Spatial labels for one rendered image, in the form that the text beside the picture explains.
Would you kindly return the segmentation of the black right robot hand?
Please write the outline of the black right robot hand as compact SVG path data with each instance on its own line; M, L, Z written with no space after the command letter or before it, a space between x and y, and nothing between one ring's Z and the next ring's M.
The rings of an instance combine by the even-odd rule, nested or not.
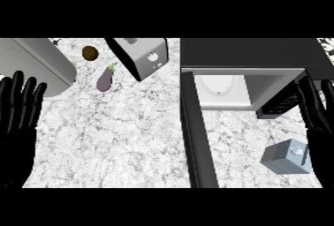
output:
M296 88L314 172L323 187L334 189L334 86L328 79L321 81L327 104L309 76L299 80Z

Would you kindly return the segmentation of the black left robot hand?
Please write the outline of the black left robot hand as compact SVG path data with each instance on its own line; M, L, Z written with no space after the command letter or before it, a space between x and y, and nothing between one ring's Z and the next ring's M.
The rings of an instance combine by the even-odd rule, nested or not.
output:
M46 89L23 71L0 80L0 188L20 189L31 174Z

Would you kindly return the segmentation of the pale blue milk carton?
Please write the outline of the pale blue milk carton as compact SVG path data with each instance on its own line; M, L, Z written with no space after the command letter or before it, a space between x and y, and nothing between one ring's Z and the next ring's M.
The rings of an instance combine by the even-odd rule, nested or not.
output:
M309 174L312 162L308 144L289 139L265 148L262 164L277 175Z

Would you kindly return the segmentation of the black microwave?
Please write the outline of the black microwave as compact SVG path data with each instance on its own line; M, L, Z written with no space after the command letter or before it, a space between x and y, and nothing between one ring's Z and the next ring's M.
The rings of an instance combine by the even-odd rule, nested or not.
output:
M203 110L278 118L296 105L296 84L334 81L334 63L315 38L184 38L181 69L194 77Z

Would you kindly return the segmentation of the black microwave door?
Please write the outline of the black microwave door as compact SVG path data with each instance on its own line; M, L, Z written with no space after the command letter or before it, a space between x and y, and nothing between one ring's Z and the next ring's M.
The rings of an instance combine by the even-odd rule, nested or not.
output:
M181 74L181 121L191 187L219 188L192 72Z

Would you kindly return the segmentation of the grey rounded appliance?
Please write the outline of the grey rounded appliance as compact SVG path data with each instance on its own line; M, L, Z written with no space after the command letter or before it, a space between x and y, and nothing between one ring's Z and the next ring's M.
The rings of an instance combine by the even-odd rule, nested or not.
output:
M59 95L73 85L76 67L48 38L0 38L0 74L48 83L46 97Z

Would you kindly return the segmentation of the purple eggplant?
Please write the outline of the purple eggplant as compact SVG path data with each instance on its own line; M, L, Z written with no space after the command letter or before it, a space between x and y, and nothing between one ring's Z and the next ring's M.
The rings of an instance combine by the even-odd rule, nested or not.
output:
M105 71L104 71L104 73L102 73L102 75L101 75L101 77L96 81L96 89L101 92L105 92L111 87L114 72L116 72L116 64L111 64L107 67L107 69L105 69Z

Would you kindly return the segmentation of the brown round potato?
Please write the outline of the brown round potato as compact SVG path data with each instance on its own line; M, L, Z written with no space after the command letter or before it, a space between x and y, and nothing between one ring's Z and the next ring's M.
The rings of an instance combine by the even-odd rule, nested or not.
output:
M98 50L95 47L92 46L86 46L83 48L83 58L88 60L88 61L95 61L98 59Z

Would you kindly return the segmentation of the silver toaster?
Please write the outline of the silver toaster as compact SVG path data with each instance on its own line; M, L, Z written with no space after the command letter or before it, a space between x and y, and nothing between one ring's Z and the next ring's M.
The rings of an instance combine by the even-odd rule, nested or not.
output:
M169 63L166 38L107 38L107 45L136 81L145 80Z

